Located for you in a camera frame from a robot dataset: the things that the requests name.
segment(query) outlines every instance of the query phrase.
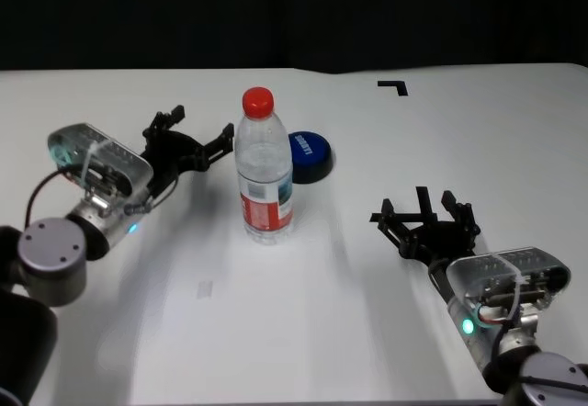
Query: tabletop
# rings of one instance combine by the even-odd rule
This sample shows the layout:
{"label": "tabletop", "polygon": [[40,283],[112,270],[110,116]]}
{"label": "tabletop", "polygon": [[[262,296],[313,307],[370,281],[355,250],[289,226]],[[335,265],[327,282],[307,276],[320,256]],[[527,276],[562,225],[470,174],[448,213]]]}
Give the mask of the tabletop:
{"label": "tabletop", "polygon": [[[408,95],[379,80],[401,80]],[[424,266],[368,222],[389,197],[434,211],[471,202],[477,252],[533,245],[572,271],[539,320],[544,350],[588,362],[588,69],[462,66],[329,75],[284,70],[0,73],[3,224],[22,227],[54,169],[46,139],[88,122],[141,152],[158,111],[200,142],[270,88],[288,131],[331,143],[335,165],[294,187],[294,230],[277,246],[243,229],[234,157],[181,177],[174,195],[105,258],[84,295],[56,310],[59,342],[32,401],[157,405],[262,401],[492,399]],[[33,219],[81,191],[56,180]]]}

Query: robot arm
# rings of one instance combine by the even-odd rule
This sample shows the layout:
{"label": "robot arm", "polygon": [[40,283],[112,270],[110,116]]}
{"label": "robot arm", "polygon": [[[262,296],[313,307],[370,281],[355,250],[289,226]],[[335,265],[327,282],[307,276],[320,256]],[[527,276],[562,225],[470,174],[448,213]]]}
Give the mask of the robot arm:
{"label": "robot arm", "polygon": [[[205,172],[232,152],[232,124],[202,145],[170,130],[184,116],[181,106],[157,113],[143,132],[147,144],[141,155],[87,124],[50,135],[58,171],[31,196],[22,233],[0,227],[0,405],[22,406],[32,398],[57,340],[48,307],[72,303],[83,293],[86,261],[100,259],[133,232],[173,193],[182,173]],[[65,218],[30,222],[34,197],[58,175],[79,185],[84,197]],[[30,298],[12,294],[15,284]]]}
{"label": "robot arm", "polygon": [[[396,213],[385,199],[370,221],[378,223],[401,257],[427,266],[488,387],[505,394],[504,405],[588,401],[585,366],[542,353],[535,338],[540,312],[567,287],[570,269],[538,248],[475,255],[481,230],[471,205],[446,191],[441,202],[453,220],[440,221],[426,187],[417,187],[417,195],[420,213]],[[406,222],[423,225],[409,230]]]}

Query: black curtain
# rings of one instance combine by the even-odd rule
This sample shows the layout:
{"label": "black curtain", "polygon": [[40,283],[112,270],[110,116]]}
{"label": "black curtain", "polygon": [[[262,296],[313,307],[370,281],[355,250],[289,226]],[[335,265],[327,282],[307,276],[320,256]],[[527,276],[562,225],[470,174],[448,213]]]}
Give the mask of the black curtain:
{"label": "black curtain", "polygon": [[0,0],[0,69],[588,64],[588,0]]}

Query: green led light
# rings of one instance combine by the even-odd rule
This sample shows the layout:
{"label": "green led light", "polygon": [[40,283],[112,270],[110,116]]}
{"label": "green led light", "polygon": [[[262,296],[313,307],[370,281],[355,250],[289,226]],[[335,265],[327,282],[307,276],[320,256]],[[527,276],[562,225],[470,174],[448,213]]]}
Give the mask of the green led light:
{"label": "green led light", "polygon": [[474,322],[471,319],[464,319],[461,323],[461,330],[466,335],[472,334],[474,332]]}

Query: bottle label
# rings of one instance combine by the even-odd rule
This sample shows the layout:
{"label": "bottle label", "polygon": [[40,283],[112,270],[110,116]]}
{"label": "bottle label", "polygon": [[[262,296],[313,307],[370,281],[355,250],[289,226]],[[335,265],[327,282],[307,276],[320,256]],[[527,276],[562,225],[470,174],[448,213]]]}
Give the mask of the bottle label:
{"label": "bottle label", "polygon": [[292,219],[292,171],[273,183],[257,183],[239,174],[243,216],[252,227],[273,231]]}

